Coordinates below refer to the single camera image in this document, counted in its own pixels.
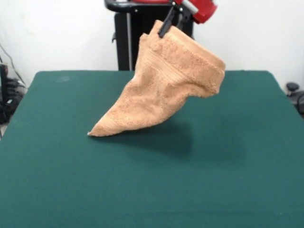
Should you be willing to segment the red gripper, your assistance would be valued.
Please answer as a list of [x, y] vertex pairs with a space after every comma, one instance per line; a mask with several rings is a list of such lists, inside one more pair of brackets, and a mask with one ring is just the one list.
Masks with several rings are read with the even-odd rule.
[[[176, 6], [182, 6], [184, 8], [184, 13], [182, 13], [182, 17], [177, 24], [178, 29], [182, 29], [184, 24], [190, 19], [197, 24], [205, 23], [212, 17], [217, 9], [217, 4], [215, 4], [212, 0], [174, 0], [173, 2], [176, 4]], [[163, 38], [164, 35], [169, 31], [175, 14], [175, 8], [171, 8], [158, 31], [159, 38]]]

